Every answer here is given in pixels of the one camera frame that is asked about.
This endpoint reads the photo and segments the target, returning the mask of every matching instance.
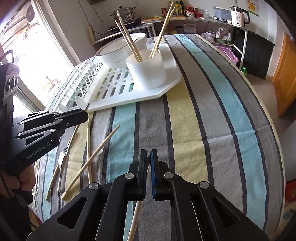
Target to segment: stainless steel pot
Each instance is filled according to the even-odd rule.
[[[133,21],[136,19],[134,12],[135,7],[122,7],[113,12],[111,16],[113,16],[114,20],[122,21],[123,23]]]

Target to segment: large white bowl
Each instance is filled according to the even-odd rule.
[[[147,48],[147,37],[145,33],[131,34],[135,45],[139,51]],[[131,55],[131,51],[123,37],[115,39],[100,48],[97,59],[112,69],[127,69],[126,59]]]

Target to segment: metal screw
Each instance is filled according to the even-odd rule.
[[[209,185],[207,182],[201,182],[201,183],[200,183],[200,187],[201,187],[201,188],[207,189],[207,188],[209,188],[209,186],[210,186],[210,185]]]
[[[99,185],[97,183],[91,183],[91,184],[89,184],[89,189],[91,189],[91,190],[95,190],[98,187],[99,187]]]
[[[166,172],[166,173],[165,173],[165,177],[166,177],[166,178],[172,178],[173,176],[174,176],[174,174],[171,173],[171,172]]]
[[[130,173],[130,172],[128,172],[128,173],[126,173],[126,174],[124,175],[124,177],[125,177],[126,179],[132,179],[132,178],[133,178],[133,174]]]

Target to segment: pink storage box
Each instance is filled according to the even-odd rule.
[[[222,54],[227,57],[232,63],[236,64],[238,63],[238,58],[235,56],[235,54],[232,52],[232,50],[217,46],[217,48],[222,52]]]

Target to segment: human hand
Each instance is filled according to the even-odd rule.
[[[18,180],[17,177],[9,176],[2,170],[0,171],[2,172],[2,176],[6,186],[10,189],[18,189],[20,187],[23,191],[30,191],[35,186],[36,180],[35,180],[34,167],[32,165],[30,165],[20,173],[19,175],[20,180]],[[7,196],[5,194],[6,190],[4,188],[2,180],[0,180],[0,192],[5,196]]]

